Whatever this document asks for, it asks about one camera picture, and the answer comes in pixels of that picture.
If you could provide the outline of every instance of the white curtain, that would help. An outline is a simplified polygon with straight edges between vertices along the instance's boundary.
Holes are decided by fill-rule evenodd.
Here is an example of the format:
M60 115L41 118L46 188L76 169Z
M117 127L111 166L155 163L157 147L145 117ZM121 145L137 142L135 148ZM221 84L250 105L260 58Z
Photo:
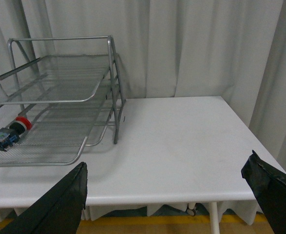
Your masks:
M127 98L222 96L286 170L286 0L0 0L0 74L9 37L99 35L114 36ZM249 224L258 209L218 205Z

